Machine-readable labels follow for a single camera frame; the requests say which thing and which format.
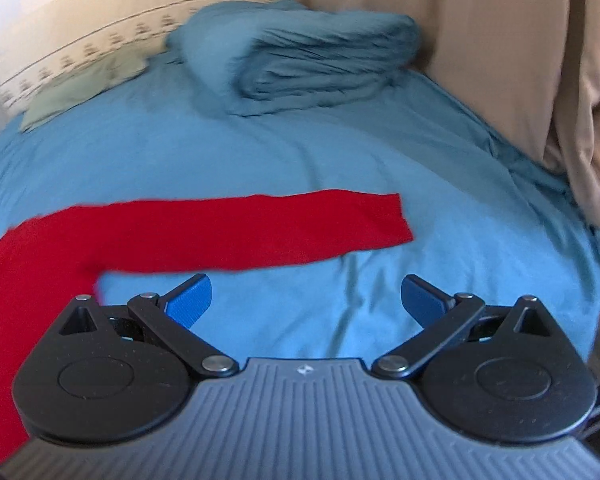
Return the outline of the red knit sweater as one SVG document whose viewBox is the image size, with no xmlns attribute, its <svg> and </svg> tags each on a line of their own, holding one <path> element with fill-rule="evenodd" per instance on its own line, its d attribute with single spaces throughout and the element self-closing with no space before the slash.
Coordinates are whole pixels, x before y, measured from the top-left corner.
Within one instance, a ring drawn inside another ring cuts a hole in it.
<svg viewBox="0 0 600 480">
<path fill-rule="evenodd" d="M 412 238 L 399 196 L 343 190 L 73 206 L 8 230 L 0 238 L 0 463 L 26 440 L 12 402 L 18 368 L 102 274 L 296 266 Z"/>
</svg>

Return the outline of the patterned cream headboard cloth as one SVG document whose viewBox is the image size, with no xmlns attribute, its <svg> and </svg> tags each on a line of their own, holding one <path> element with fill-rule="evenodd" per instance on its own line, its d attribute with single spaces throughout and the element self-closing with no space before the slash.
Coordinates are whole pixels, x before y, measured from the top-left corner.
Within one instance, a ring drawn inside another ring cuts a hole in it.
<svg viewBox="0 0 600 480">
<path fill-rule="evenodd" d="M 126 44 L 161 39 L 227 0 L 52 0 L 0 32 L 0 105 L 12 117 L 54 78 Z M 273 0 L 246 0 L 268 2 Z"/>
</svg>

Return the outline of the blue bed sheet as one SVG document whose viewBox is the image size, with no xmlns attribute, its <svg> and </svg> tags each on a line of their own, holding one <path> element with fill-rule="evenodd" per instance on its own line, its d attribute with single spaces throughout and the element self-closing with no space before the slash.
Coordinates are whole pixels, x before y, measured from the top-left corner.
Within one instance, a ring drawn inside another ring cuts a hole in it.
<svg viewBox="0 0 600 480">
<path fill-rule="evenodd" d="M 417 334 L 400 285 L 509 306 L 539 297 L 581 356 L 600 317 L 600 231 L 567 182 L 535 165 L 425 76 L 373 99 L 225 114 L 170 53 L 29 133 L 0 134 L 0 237 L 38 214 L 139 198 L 401 197 L 410 244 L 307 266 L 210 276 L 195 333 L 236 360 L 372 360 Z"/>
</svg>

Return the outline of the folded blue duvet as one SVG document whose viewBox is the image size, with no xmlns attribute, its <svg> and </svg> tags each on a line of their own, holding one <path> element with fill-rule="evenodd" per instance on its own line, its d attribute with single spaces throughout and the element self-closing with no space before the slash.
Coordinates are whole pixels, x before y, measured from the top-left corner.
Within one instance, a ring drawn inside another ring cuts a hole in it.
<svg viewBox="0 0 600 480">
<path fill-rule="evenodd" d="M 421 42 L 407 15 L 315 11 L 294 0 L 205 6 L 166 40 L 237 116 L 370 98 L 413 62 Z"/>
</svg>

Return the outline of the green pillow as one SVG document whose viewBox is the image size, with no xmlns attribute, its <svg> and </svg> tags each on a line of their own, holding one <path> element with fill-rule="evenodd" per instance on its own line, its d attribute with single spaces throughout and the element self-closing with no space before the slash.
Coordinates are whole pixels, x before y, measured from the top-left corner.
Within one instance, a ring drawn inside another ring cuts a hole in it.
<svg viewBox="0 0 600 480">
<path fill-rule="evenodd" d="M 22 116 L 19 131 L 38 128 L 102 92 L 140 76 L 147 67 L 147 56 L 142 51 L 122 48 L 89 66 L 59 76 L 34 96 Z"/>
</svg>

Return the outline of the beige curtain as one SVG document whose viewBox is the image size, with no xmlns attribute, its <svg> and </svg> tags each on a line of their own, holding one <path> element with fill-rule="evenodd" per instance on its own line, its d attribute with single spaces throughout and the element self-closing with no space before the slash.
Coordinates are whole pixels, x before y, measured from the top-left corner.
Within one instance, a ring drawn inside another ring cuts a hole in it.
<svg viewBox="0 0 600 480">
<path fill-rule="evenodd" d="M 600 228 L 600 0 L 299 0 L 405 13 L 422 67 L 524 154 L 564 174 Z"/>
</svg>

